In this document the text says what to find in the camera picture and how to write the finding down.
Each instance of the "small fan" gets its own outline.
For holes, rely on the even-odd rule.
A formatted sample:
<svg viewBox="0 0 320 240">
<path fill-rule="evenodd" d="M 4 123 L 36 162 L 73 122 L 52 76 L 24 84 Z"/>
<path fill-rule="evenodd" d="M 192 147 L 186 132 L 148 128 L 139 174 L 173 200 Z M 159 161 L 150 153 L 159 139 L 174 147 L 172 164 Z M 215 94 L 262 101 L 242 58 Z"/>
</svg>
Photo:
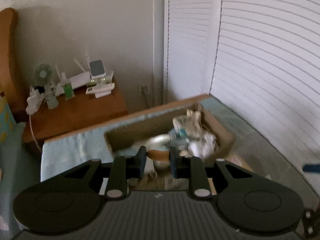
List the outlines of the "small fan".
<svg viewBox="0 0 320 240">
<path fill-rule="evenodd" d="M 51 91 L 53 69 L 50 65 L 42 63 L 33 70 L 33 83 L 35 86 L 44 87 L 45 99 L 49 109 L 58 106 L 58 101 Z"/>
</svg>

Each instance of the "open box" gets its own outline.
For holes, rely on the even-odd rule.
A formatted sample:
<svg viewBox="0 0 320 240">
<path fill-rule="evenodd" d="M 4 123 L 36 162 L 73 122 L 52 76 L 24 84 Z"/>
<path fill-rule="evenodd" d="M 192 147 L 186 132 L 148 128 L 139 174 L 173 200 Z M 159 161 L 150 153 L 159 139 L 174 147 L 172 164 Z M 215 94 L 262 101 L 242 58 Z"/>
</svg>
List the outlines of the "open box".
<svg viewBox="0 0 320 240">
<path fill-rule="evenodd" d="M 200 104 L 193 104 L 180 109 L 171 109 L 164 114 L 146 118 L 129 125 L 121 126 L 105 133 L 106 141 L 112 148 L 112 151 L 126 149 L 131 147 L 135 142 L 148 139 L 160 134 L 166 134 L 173 129 L 172 119 L 178 115 L 187 113 L 187 109 L 201 112 L 201 122 L 216 136 L 219 150 L 217 154 L 206 159 L 212 162 L 217 158 L 224 158 L 230 150 L 234 136 L 229 133 L 218 120 Z"/>
</svg>

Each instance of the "table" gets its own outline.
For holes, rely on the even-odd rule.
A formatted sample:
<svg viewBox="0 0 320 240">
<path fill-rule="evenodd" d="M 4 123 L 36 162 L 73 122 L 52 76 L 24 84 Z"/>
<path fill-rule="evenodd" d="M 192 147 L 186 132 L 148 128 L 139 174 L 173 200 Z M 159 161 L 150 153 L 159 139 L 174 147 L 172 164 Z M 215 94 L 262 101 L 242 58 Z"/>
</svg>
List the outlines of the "table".
<svg viewBox="0 0 320 240">
<path fill-rule="evenodd" d="M 31 116 L 32 130 L 41 147 L 46 139 L 128 114 L 117 84 L 111 95 L 101 98 L 86 95 L 86 89 L 86 87 L 76 89 L 75 97 L 69 100 L 65 100 L 64 95 L 57 97 L 59 105 L 52 110 L 48 109 L 47 103 L 42 102 L 39 110 Z M 23 132 L 22 140 L 28 144 L 32 153 L 39 152 L 35 150 L 29 122 Z"/>
</svg>

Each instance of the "closet door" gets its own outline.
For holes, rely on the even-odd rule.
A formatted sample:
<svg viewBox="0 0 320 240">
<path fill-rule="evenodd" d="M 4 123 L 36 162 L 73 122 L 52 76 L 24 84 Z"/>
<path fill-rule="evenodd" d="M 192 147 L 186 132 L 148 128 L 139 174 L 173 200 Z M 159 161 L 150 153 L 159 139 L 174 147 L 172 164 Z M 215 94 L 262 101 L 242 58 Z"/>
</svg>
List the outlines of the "closet door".
<svg viewBox="0 0 320 240">
<path fill-rule="evenodd" d="M 320 163 L 320 0 L 222 0 L 211 93 L 300 171 Z"/>
<path fill-rule="evenodd" d="M 165 0 L 165 4 L 164 103 L 167 103 L 201 94 L 212 0 Z"/>
</svg>

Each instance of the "wooden headboard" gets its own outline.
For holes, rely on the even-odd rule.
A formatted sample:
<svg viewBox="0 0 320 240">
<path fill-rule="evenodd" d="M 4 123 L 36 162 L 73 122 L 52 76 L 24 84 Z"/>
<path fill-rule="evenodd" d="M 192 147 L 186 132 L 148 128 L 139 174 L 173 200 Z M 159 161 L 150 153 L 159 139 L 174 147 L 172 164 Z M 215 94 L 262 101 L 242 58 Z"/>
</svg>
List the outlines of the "wooden headboard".
<svg viewBox="0 0 320 240">
<path fill-rule="evenodd" d="M 0 12 L 0 86 L 17 122 L 26 121 L 27 93 L 14 49 L 18 13 L 12 8 Z"/>
</svg>

